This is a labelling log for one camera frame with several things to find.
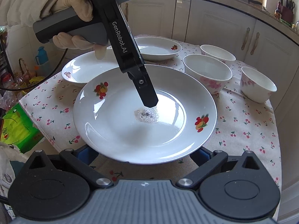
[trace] black cable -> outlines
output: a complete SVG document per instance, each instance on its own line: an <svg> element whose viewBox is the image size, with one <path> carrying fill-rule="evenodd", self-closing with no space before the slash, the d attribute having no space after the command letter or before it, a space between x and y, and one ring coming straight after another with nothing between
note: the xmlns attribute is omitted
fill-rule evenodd
<svg viewBox="0 0 299 224"><path fill-rule="evenodd" d="M18 88L18 89L11 89L11 88L5 88L5 87L0 87L0 89L2 90L5 90L5 91L23 91L23 90L27 90L27 89L31 89L31 88L35 88L37 87L38 85L42 84L43 82L47 81L51 76L52 74L57 70L57 68L60 66L63 58L65 57L65 54L67 53L68 49L65 49L59 63L57 64L57 66L55 67L55 69L44 79L42 79L39 83L36 83L34 85L31 85L30 87L23 87L23 88Z"/></svg>
<svg viewBox="0 0 299 224"><path fill-rule="evenodd" d="M10 206L9 202L8 202L8 198L1 196L0 195L0 203L6 204L8 206Z"/></svg>

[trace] cabinet handle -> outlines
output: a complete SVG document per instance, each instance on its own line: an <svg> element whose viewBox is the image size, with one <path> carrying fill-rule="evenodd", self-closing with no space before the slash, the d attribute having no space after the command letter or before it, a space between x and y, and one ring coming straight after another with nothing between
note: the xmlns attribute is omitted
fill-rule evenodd
<svg viewBox="0 0 299 224"><path fill-rule="evenodd" d="M126 3L126 8L125 8L125 18L126 18L126 21L128 21L128 3Z"/></svg>
<svg viewBox="0 0 299 224"><path fill-rule="evenodd" d="M248 40L248 37L249 37L249 32L250 32L250 28L248 27L247 28L247 32L246 32L246 35L245 35L245 39L244 39L244 42L243 42L243 45L241 47L241 50L244 50L245 49L245 45L247 43L247 40Z"/></svg>
<svg viewBox="0 0 299 224"><path fill-rule="evenodd" d="M252 51L250 52L251 55L253 55L253 53L255 52L256 47L258 46L259 36L260 36L260 33L257 32L257 38L255 39L255 45L253 46Z"/></svg>

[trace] white bowl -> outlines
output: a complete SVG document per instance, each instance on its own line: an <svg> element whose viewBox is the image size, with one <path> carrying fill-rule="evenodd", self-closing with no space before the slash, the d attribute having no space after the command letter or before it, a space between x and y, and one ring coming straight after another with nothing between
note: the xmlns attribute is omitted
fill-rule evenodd
<svg viewBox="0 0 299 224"><path fill-rule="evenodd" d="M80 55L68 62L62 69L61 75L64 80L79 87L110 69L118 67L112 48L107 49L105 57L98 60L95 52L91 51Z"/></svg>
<svg viewBox="0 0 299 224"><path fill-rule="evenodd" d="M156 107L144 107L128 75L115 68L81 90L73 110L75 127L87 145L118 161L158 164L189 155L214 131L215 102L187 74L145 67L159 99ZM96 88L102 94L97 96Z"/></svg>
<svg viewBox="0 0 299 224"><path fill-rule="evenodd" d="M203 44L200 49L203 55L214 57L225 64L232 63L236 60L232 53L214 45Z"/></svg>
<svg viewBox="0 0 299 224"><path fill-rule="evenodd" d="M143 59L149 61L168 60L182 50L179 43L165 38L138 37L135 41Z"/></svg>
<svg viewBox="0 0 299 224"><path fill-rule="evenodd" d="M251 100L257 103L266 102L277 87L268 77L259 71L243 66L240 86L242 92Z"/></svg>
<svg viewBox="0 0 299 224"><path fill-rule="evenodd" d="M183 63L185 73L201 82L210 94L219 93L233 76L227 65L207 55L187 55Z"/></svg>

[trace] knife block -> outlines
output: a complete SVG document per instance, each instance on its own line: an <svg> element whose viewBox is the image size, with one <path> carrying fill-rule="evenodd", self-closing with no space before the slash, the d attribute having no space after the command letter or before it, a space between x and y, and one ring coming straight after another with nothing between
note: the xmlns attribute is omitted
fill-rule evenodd
<svg viewBox="0 0 299 224"><path fill-rule="evenodd" d="M285 20L289 24L292 24L293 17L294 17L292 10L288 9L285 6L281 6L280 9L281 9L281 19Z"/></svg>

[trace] glove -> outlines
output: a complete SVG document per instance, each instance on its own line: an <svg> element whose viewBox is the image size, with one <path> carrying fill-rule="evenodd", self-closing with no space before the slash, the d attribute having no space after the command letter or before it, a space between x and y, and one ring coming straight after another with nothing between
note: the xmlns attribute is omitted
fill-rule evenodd
<svg viewBox="0 0 299 224"><path fill-rule="evenodd" d="M92 20L92 4L89 0L57 0L51 8L52 13L73 7L78 17L83 21L89 22ZM54 44L62 49L89 49L93 48L95 56L98 60L103 59L106 53L107 46L90 43L83 37L75 35L71 36L61 32L53 37Z"/></svg>

